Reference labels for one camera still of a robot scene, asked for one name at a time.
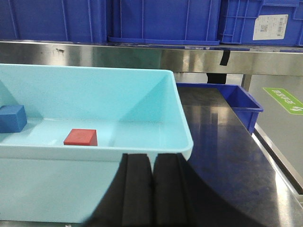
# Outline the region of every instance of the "barcode label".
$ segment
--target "barcode label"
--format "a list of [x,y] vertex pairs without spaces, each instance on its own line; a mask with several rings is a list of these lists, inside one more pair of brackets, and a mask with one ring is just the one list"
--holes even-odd
[[261,15],[255,21],[252,40],[284,39],[288,15]]

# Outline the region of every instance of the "blue block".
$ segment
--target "blue block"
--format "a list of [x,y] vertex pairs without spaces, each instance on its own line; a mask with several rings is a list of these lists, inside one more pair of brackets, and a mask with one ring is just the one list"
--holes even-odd
[[0,133],[21,132],[27,124],[23,105],[3,105],[0,107]]

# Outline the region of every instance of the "gray floor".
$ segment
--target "gray floor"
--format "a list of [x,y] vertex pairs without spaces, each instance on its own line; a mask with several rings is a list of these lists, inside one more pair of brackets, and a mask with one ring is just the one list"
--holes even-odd
[[[203,73],[175,74],[177,82],[206,83]],[[242,75],[228,74],[227,84],[240,85]],[[253,75],[249,92],[263,106],[257,124],[303,177],[303,115],[289,114],[263,87],[285,88],[303,102],[303,77]]]

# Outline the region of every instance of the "light blue plastic bin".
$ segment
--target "light blue plastic bin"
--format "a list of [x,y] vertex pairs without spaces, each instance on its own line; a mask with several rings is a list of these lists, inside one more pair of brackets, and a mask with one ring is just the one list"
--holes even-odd
[[[122,153],[181,152],[193,142],[173,73],[0,64],[0,105],[27,125],[0,134],[0,220],[80,223],[111,183]],[[72,128],[98,146],[65,146]]]
[[[181,152],[193,142],[173,73],[0,64],[0,105],[24,105],[20,133],[0,134],[0,157],[120,161],[122,153]],[[98,146],[66,146],[73,128],[96,129]]]

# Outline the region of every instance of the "red cube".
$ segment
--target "red cube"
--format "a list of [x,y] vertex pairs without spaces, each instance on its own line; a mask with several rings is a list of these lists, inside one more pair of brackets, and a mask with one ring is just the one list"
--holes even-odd
[[64,145],[97,146],[97,130],[72,129],[66,137]]

